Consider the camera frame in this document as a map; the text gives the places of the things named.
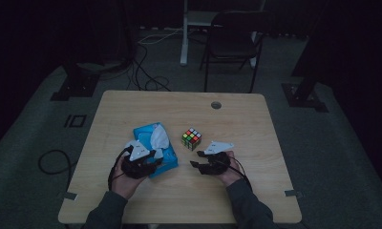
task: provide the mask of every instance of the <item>gray carpet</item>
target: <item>gray carpet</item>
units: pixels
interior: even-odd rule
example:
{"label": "gray carpet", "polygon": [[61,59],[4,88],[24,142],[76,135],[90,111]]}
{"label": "gray carpet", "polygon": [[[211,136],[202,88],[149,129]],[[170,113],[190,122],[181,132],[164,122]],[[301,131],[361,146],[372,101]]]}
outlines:
{"label": "gray carpet", "polygon": [[[153,32],[156,31],[144,31],[142,35]],[[204,39],[197,34],[192,37]],[[142,67],[151,76],[167,78],[167,87],[172,91],[202,92],[203,72],[198,68],[203,45],[190,41],[188,65],[182,67],[180,44],[179,37],[169,37],[157,44],[145,45],[148,54]],[[292,183],[303,194],[298,198],[303,223],[280,226],[382,228],[381,181],[330,88],[317,85],[315,90],[329,113],[288,107],[281,84],[298,84],[302,80],[290,75],[305,45],[306,41],[296,38],[268,38],[253,91],[266,98]],[[143,55],[144,50],[138,49],[137,61]],[[238,66],[233,65],[213,66],[208,91],[246,92],[252,70],[237,69]],[[78,160],[103,92],[137,90],[130,81],[131,73],[104,74],[93,97],[76,97],[65,102],[50,101],[65,79],[64,71],[59,68],[44,80],[0,142],[0,228],[64,228],[57,215],[68,174],[45,175],[38,169],[37,161],[53,149],[65,151],[71,161]],[[147,77],[139,72],[138,79],[143,86]],[[84,125],[66,126],[69,115],[86,115]],[[66,167],[65,158],[59,154],[45,157],[42,164],[50,171]],[[159,228],[228,227],[193,224]]]}

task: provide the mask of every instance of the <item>hand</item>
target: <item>hand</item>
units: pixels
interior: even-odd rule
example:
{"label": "hand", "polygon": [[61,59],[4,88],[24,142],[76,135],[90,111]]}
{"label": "hand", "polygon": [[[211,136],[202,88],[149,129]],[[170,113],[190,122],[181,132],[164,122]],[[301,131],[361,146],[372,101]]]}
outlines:
{"label": "hand", "polygon": [[129,199],[134,195],[136,189],[146,179],[146,177],[134,179],[123,175],[123,171],[121,169],[122,161],[123,157],[119,159],[116,169],[114,171],[113,177],[115,177],[115,179],[113,179],[111,191],[119,194],[120,196],[126,199]]}
{"label": "hand", "polygon": [[[230,157],[230,166],[235,168],[236,170],[240,171],[239,164],[236,163],[236,161],[234,159],[235,156],[234,156],[233,151],[227,151],[226,154]],[[227,168],[227,170],[223,174],[216,175],[214,177],[217,177],[226,187],[231,185],[236,180],[242,178],[242,176],[240,174],[238,174],[236,171],[229,169],[229,168]]]}

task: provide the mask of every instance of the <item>blue tissue package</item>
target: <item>blue tissue package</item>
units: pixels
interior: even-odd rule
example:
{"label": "blue tissue package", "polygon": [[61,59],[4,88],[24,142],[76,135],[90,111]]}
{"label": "blue tissue package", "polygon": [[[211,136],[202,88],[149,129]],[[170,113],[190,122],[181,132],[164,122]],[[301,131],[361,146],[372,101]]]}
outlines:
{"label": "blue tissue package", "polygon": [[[146,147],[146,149],[148,149],[149,151],[153,150],[150,140],[151,140],[153,131],[159,125],[164,129],[163,125],[161,125],[161,123],[159,122],[135,128],[134,129],[135,140],[138,140],[140,143],[142,143],[142,145]],[[174,152],[173,146],[171,145],[171,142],[169,142],[169,146],[166,149],[163,149],[162,152],[163,152],[163,162],[161,163],[161,165],[158,166],[158,169],[153,174],[149,175],[150,178],[156,177],[167,170],[170,170],[179,166],[178,159],[177,159],[176,153]]]}

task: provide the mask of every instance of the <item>forearm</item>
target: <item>forearm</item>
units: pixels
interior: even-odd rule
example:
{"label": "forearm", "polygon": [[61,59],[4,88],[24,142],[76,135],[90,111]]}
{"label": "forearm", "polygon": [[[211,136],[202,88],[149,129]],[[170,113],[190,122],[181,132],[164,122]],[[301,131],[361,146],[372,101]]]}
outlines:
{"label": "forearm", "polygon": [[277,228],[271,210],[250,191],[243,179],[226,187],[239,229]]}
{"label": "forearm", "polygon": [[119,229],[123,209],[128,200],[114,192],[106,192],[99,205],[87,217],[86,229]]}

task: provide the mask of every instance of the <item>stand base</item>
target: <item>stand base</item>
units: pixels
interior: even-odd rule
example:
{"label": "stand base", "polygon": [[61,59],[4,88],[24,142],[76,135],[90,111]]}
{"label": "stand base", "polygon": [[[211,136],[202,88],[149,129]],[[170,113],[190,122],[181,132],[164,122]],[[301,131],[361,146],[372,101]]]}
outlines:
{"label": "stand base", "polygon": [[328,113],[329,110],[325,103],[319,101],[316,92],[313,91],[306,100],[299,99],[295,96],[295,92],[299,85],[281,84],[288,100],[289,107],[314,108],[318,113]]}
{"label": "stand base", "polygon": [[84,80],[76,86],[72,86],[72,81],[69,76],[66,77],[59,92],[53,93],[51,101],[68,101],[70,97],[92,97],[96,89],[99,74],[85,72],[81,74]]}

